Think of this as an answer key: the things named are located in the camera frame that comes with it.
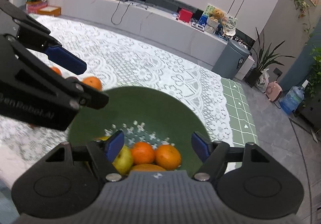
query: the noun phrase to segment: blue gripper pad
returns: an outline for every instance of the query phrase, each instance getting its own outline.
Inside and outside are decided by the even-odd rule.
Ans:
[[[64,67],[76,75],[81,75],[87,70],[87,64],[59,45],[50,46],[45,51],[50,61]]]
[[[192,134],[192,148],[199,159],[204,163],[207,158],[210,156],[208,151],[207,143],[202,140],[195,132]]]
[[[105,146],[105,155],[107,160],[113,162],[122,147],[124,146],[125,142],[125,135],[123,131],[115,132],[108,140]]]

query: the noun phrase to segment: screw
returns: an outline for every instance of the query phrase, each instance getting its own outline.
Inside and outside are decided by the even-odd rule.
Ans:
[[[210,179],[210,176],[205,172],[199,172],[194,175],[194,179],[196,179],[197,181],[208,181]]]
[[[121,180],[121,175],[118,173],[109,173],[106,175],[106,179],[110,182],[116,182]]]
[[[77,103],[75,100],[70,100],[69,102],[70,106],[74,108],[75,110],[79,110],[79,103]]]
[[[10,42],[16,41],[16,39],[15,39],[13,36],[7,36],[6,38],[7,38],[7,40],[10,41]]]
[[[13,21],[16,23],[16,24],[21,24],[21,22],[19,21],[19,20],[17,20],[17,19],[13,19]]]
[[[79,83],[76,83],[75,86],[79,91],[83,91],[83,87]]]

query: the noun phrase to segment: green bowl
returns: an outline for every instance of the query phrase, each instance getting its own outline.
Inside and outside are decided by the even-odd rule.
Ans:
[[[179,169],[187,170],[189,176],[199,169],[202,163],[192,149],[191,135],[198,131],[209,136],[186,105],[168,94],[144,87],[119,87],[106,93],[110,101],[105,108],[83,107],[74,119],[69,131],[73,146],[123,130],[127,146],[139,141],[154,147],[174,144],[182,155]]]

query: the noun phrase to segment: cardboard box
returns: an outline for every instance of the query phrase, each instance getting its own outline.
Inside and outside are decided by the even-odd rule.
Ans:
[[[61,7],[59,6],[47,6],[45,8],[41,8],[37,11],[38,15],[48,15],[48,16],[60,16],[61,15]]]

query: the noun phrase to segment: power outlet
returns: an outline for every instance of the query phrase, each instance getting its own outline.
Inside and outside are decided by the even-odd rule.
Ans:
[[[273,71],[278,77],[280,77],[282,75],[282,71],[278,68],[275,68],[274,71]]]

